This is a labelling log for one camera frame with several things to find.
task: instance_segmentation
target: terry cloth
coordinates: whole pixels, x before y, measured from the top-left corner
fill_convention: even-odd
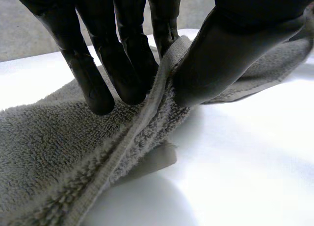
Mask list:
[[[188,117],[191,108],[174,103],[170,75],[190,44],[183,36],[171,46],[140,105],[125,105],[111,88],[114,110],[94,115],[73,80],[37,103],[0,112],[0,225],[79,225],[102,191]],[[269,51],[210,102],[230,102],[280,83],[312,48],[309,16],[298,36]]]

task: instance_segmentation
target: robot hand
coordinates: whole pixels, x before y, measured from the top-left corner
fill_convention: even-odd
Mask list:
[[[134,105],[145,99],[158,68],[143,34],[146,0],[20,1],[54,38],[95,114],[108,114],[114,108],[114,99],[88,51],[76,10],[122,101]],[[154,37],[159,55],[163,56],[179,37],[176,18],[180,0],[149,2]],[[116,35],[115,13],[121,43]]]

